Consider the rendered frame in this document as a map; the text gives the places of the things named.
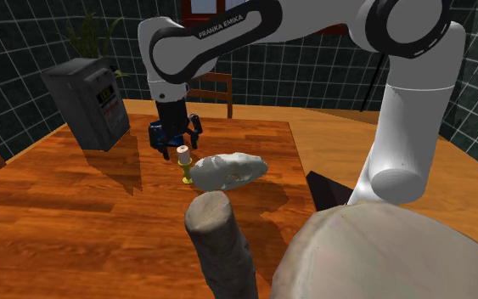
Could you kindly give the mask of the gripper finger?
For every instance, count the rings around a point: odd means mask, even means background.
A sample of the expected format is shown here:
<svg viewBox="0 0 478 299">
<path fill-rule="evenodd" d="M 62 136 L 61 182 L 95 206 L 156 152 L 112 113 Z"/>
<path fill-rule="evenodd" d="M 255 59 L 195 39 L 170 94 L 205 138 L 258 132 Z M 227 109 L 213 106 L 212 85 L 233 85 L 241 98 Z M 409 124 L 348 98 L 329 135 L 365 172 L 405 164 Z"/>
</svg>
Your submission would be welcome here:
<svg viewBox="0 0 478 299">
<path fill-rule="evenodd" d="M 156 137 L 156 142 L 157 142 L 157 150 L 163 155 L 163 158 L 166 161 L 170 160 L 170 156 L 168 153 L 168 139 L 166 135 L 163 132 L 158 133 Z"/>
<path fill-rule="evenodd" d="M 196 114 L 190 114 L 188 116 L 190 123 L 193 125 L 193 129 L 187 128 L 187 133 L 190 135 L 190 143 L 194 150 L 198 149 L 198 139 L 203 133 L 203 129 L 200 123 L 200 118 Z"/>
</svg>

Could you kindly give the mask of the blue container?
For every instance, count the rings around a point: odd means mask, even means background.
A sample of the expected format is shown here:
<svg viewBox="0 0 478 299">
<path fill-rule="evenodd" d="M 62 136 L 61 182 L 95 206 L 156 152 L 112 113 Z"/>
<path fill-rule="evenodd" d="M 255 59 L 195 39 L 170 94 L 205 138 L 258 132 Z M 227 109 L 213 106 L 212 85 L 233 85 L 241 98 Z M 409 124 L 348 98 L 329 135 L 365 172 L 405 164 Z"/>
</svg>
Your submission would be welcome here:
<svg viewBox="0 0 478 299">
<path fill-rule="evenodd" d="M 183 136 L 177 135 L 174 138 L 170 138 L 165 143 L 165 134 L 161 125 L 161 121 L 153 121 L 149 125 L 149 143 L 154 149 L 158 149 L 161 146 L 179 147 L 184 145 Z"/>
</svg>

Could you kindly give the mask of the white candle on yellow holder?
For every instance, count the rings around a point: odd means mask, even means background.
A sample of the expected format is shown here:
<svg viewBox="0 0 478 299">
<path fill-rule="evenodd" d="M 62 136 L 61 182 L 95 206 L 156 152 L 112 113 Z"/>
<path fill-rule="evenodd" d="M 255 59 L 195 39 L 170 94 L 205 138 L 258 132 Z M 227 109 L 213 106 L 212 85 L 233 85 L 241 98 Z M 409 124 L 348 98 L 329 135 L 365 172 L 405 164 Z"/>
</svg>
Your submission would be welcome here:
<svg viewBox="0 0 478 299">
<path fill-rule="evenodd" d="M 192 158 L 190 156 L 189 148 L 187 145 L 181 145 L 177 147 L 178 165 L 183 170 L 183 183 L 191 184 L 193 182 L 190 176 L 190 167 L 192 164 Z"/>
</svg>

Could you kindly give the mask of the dark grey box appliance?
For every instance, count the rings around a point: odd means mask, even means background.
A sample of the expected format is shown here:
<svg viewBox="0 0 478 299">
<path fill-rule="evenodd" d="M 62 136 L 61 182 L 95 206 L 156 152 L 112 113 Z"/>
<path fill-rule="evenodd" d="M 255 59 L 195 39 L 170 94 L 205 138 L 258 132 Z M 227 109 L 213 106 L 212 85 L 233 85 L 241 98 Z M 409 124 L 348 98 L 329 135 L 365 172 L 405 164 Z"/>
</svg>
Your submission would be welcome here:
<svg viewBox="0 0 478 299">
<path fill-rule="evenodd" d="M 75 58 L 44 71 L 41 78 L 81 149 L 107 152 L 130 129 L 105 57 Z"/>
</svg>

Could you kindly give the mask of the grey stone cylinder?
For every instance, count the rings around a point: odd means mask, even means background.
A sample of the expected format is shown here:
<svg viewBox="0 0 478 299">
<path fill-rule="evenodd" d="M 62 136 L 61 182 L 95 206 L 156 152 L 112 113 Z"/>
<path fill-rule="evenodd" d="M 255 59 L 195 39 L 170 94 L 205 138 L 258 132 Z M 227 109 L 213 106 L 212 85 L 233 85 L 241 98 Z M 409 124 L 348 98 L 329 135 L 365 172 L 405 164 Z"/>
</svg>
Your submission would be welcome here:
<svg viewBox="0 0 478 299">
<path fill-rule="evenodd" d="M 250 244 L 222 191 L 194 198 L 184 225 L 215 299 L 259 299 Z"/>
</svg>

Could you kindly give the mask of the green potted plant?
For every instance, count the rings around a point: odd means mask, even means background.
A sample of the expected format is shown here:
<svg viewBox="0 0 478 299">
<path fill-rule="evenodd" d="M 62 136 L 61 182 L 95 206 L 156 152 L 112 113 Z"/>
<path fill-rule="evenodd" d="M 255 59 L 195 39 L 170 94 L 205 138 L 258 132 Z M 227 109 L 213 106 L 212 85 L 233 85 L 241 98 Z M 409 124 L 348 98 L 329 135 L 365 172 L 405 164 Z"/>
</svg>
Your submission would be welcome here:
<svg viewBox="0 0 478 299">
<path fill-rule="evenodd" d="M 63 34 L 59 34 L 61 37 L 63 37 L 66 41 L 70 43 L 70 45 L 77 51 L 81 58 L 98 59 L 105 57 L 107 54 L 108 46 L 110 44 L 112 33 L 117 24 L 124 19 L 124 16 L 121 16 L 110 24 L 106 33 L 106 37 L 104 38 L 103 45 L 100 46 L 98 34 L 99 23 L 102 17 L 99 16 L 98 18 L 95 18 L 94 15 L 94 12 L 86 15 L 86 17 L 82 21 L 80 35 L 77 35 L 75 31 L 71 28 L 69 20 L 65 22 L 65 29 L 67 31 L 67 35 L 65 36 Z"/>
</svg>

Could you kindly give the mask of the brown wooden table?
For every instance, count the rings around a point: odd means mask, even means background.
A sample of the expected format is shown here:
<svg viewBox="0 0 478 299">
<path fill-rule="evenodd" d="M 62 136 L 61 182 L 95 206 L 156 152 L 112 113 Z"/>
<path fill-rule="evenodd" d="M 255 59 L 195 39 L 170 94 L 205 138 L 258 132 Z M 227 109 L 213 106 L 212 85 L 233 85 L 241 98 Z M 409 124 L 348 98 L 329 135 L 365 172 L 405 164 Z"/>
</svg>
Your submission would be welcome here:
<svg viewBox="0 0 478 299">
<path fill-rule="evenodd" d="M 68 128 L 0 170 L 0 299 L 213 299 L 184 227 L 200 190 L 177 157 L 149 144 L 150 116 L 107 152 L 82 150 Z M 193 151 L 259 155 L 262 178 L 228 192 L 250 242 L 259 296 L 314 212 L 287 123 L 211 119 Z"/>
</svg>

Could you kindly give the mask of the dark robot stand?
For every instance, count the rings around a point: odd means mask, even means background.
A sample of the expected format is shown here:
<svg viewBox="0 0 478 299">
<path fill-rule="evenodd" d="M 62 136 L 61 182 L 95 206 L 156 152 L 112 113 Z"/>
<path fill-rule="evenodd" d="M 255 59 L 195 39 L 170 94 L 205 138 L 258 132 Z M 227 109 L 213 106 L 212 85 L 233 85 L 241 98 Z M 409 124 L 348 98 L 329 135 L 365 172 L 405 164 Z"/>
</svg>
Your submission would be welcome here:
<svg viewBox="0 0 478 299">
<path fill-rule="evenodd" d="M 306 175 L 306 180 L 318 212 L 345 205 L 352 193 L 345 185 L 313 171 Z"/>
</svg>

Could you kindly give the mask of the large beige round lump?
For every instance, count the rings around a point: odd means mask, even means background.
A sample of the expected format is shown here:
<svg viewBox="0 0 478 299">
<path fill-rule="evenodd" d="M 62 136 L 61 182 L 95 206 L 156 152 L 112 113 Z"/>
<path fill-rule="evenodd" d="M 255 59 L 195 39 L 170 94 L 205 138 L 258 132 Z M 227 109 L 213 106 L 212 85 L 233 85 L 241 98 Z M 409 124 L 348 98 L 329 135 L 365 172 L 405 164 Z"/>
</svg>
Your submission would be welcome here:
<svg viewBox="0 0 478 299">
<path fill-rule="evenodd" d="M 478 299 L 478 242 L 399 206 L 337 206 L 294 236 L 269 299 Z"/>
</svg>

